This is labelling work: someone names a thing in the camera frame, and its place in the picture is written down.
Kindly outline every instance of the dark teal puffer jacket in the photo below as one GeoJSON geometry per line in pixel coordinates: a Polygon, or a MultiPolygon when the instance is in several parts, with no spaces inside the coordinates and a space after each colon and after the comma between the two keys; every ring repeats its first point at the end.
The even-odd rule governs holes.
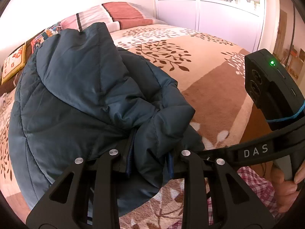
{"type": "Polygon", "coordinates": [[[9,150],[20,190],[32,209],[76,158],[98,158],[137,127],[136,168],[118,183],[124,215],[170,179],[165,155],[179,141],[204,149],[189,125],[194,113],[177,82],[116,48],[104,23],[63,30],[34,52],[16,88],[9,150]]]}

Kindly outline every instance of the decorative cushion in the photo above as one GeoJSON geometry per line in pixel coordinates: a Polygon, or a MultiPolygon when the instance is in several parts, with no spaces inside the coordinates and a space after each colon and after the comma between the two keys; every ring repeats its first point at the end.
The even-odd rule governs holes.
{"type": "Polygon", "coordinates": [[[62,30],[60,22],[54,24],[51,27],[48,27],[45,29],[42,33],[40,33],[38,36],[36,36],[32,41],[31,41],[31,46],[32,46],[32,53],[41,45],[42,42],[44,42],[47,38],[58,34],[62,30]]]}
{"type": "Polygon", "coordinates": [[[3,64],[1,84],[4,84],[25,66],[25,49],[26,44],[23,44],[6,58],[3,64]]]}

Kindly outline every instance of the metal screw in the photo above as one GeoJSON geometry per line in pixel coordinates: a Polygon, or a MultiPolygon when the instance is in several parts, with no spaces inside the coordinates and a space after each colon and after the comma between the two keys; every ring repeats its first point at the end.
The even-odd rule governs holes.
{"type": "Polygon", "coordinates": [[[78,157],[77,159],[75,159],[74,161],[76,164],[81,164],[83,162],[83,159],[81,157],[78,157]]]}
{"type": "Polygon", "coordinates": [[[109,151],[109,154],[112,155],[112,156],[114,156],[118,153],[119,153],[119,151],[117,149],[112,149],[112,150],[109,151]]]}
{"type": "Polygon", "coordinates": [[[219,165],[224,165],[225,161],[222,158],[219,158],[216,160],[216,163],[218,163],[219,165]]]}
{"type": "Polygon", "coordinates": [[[183,156],[189,156],[189,155],[191,154],[191,152],[190,152],[189,150],[183,150],[183,151],[181,152],[181,154],[182,154],[183,156]]]}

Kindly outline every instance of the finger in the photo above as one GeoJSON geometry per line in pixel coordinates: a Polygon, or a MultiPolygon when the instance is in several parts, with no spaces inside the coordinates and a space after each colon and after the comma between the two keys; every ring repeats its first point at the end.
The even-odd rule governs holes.
{"type": "Polygon", "coordinates": [[[272,183],[282,183],[285,180],[283,171],[275,165],[272,165],[270,177],[272,183]]]}
{"type": "Polygon", "coordinates": [[[296,191],[298,185],[293,181],[285,181],[281,184],[275,183],[273,184],[275,193],[279,196],[289,195],[296,191]]]}
{"type": "Polygon", "coordinates": [[[301,167],[298,169],[297,173],[295,174],[294,182],[298,184],[304,179],[305,179],[305,166],[302,164],[301,167]]]}
{"type": "Polygon", "coordinates": [[[283,195],[283,196],[276,195],[275,196],[276,203],[279,206],[289,206],[289,207],[291,207],[292,204],[294,203],[295,199],[298,197],[298,195],[299,195],[299,192],[294,192],[292,194],[283,195]]]}
{"type": "Polygon", "coordinates": [[[279,213],[286,213],[289,209],[290,209],[291,206],[278,206],[278,212],[279,213]]]}

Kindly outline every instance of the patterned blanket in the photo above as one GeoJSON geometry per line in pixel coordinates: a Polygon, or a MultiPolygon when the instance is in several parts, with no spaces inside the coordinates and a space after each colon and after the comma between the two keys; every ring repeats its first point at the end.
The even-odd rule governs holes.
{"type": "MultiPolygon", "coordinates": [[[[116,46],[149,59],[178,81],[179,90],[196,109],[191,125],[202,136],[206,149],[239,143],[253,105],[244,88],[246,50],[205,33],[159,24],[120,30],[111,36],[116,46]]],[[[25,221],[30,211],[14,177],[8,151],[14,92],[4,94],[0,100],[0,190],[25,221]]],[[[249,185],[258,178],[254,176],[249,185]]],[[[167,229],[175,223],[179,226],[183,190],[183,180],[171,180],[150,201],[121,217],[121,228],[167,229]]],[[[273,209],[271,184],[263,190],[267,195],[263,202],[271,200],[273,209]]]]}

